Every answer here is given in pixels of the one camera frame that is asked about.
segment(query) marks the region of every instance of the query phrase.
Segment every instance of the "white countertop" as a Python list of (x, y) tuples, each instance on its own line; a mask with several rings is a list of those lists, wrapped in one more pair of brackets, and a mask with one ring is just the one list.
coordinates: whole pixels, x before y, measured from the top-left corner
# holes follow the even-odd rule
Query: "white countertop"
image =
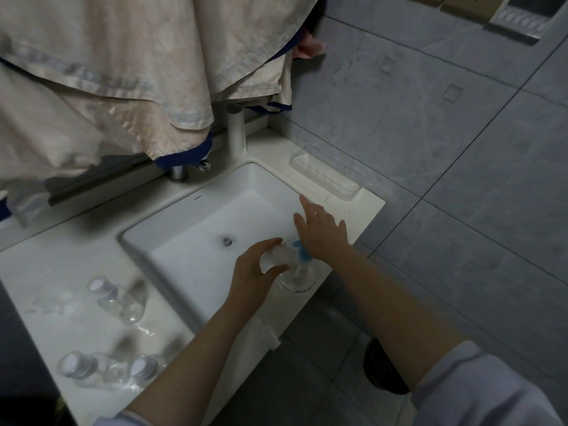
[[(224, 148), (209, 157), (211, 172), (191, 172), (188, 183), (174, 184), (158, 178), (96, 208), (39, 233), (0, 253), (0, 279), (37, 346), (43, 361), (65, 398), (79, 426), (91, 425), (98, 416), (113, 416), (140, 389), (114, 391), (83, 389), (55, 374), (59, 359), (68, 351), (100, 351), (130, 359), (138, 353), (179, 352), (193, 337), (169, 304), (117, 242), (117, 234), (193, 193), (214, 179), (254, 162), (270, 171), (309, 200), (344, 219), (350, 243), (369, 225), (383, 200), (364, 188), (352, 201), (342, 201), (288, 165), (295, 145), (265, 129), (247, 139), (248, 152), (231, 158)], [(257, 317), (280, 336), (330, 273), (321, 264), (316, 286), (302, 295), (274, 285)], [(146, 313), (136, 327), (124, 327), (106, 314), (86, 290), (87, 281), (105, 275), (127, 287), (146, 287)], [(260, 322), (252, 320), (235, 343), (204, 423), (210, 422), (231, 398), (269, 349), (259, 334)]]

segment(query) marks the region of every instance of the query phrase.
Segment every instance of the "soap dish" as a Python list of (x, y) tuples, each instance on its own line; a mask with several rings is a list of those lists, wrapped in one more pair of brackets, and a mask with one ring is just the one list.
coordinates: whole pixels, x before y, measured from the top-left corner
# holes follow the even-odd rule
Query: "soap dish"
[(290, 167), (341, 200), (351, 201), (361, 186), (300, 147), (290, 153)]

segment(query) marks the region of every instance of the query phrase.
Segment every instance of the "clear plastic bottle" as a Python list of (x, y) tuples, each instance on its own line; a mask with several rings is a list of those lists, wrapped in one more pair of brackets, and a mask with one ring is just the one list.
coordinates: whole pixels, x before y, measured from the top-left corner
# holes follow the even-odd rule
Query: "clear plastic bottle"
[(144, 306), (119, 284), (113, 284), (106, 277), (99, 275), (87, 284), (91, 293), (99, 296), (96, 302), (110, 315), (119, 319), (122, 324), (136, 324), (144, 315)]
[(166, 366), (166, 360), (159, 354), (139, 354), (130, 364), (130, 376), (137, 385), (146, 387)]
[(278, 277), (278, 283), (286, 290), (297, 294), (305, 293), (317, 281), (319, 273), (301, 241), (281, 243), (268, 250), (265, 255), (263, 262), (266, 268), (276, 264), (287, 264), (290, 267)]
[(128, 364), (103, 353), (67, 353), (57, 364), (57, 373), (72, 378), (77, 387), (111, 389), (128, 381)]

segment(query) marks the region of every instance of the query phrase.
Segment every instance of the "sink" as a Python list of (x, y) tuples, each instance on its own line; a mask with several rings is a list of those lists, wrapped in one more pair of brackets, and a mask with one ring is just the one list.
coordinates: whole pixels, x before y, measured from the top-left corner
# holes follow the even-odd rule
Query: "sink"
[(248, 163), (125, 230), (118, 241), (197, 333), (225, 301), (237, 257), (253, 243), (298, 238), (298, 193)]

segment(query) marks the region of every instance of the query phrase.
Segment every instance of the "white sleeve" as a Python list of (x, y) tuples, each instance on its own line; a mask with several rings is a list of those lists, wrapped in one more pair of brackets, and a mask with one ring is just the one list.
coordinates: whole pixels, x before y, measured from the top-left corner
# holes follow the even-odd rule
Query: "white sleeve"
[(471, 341), (459, 344), (416, 387), (414, 426), (559, 426), (534, 384)]
[(93, 426), (152, 426), (152, 424), (138, 414), (122, 411), (112, 419), (99, 417)]

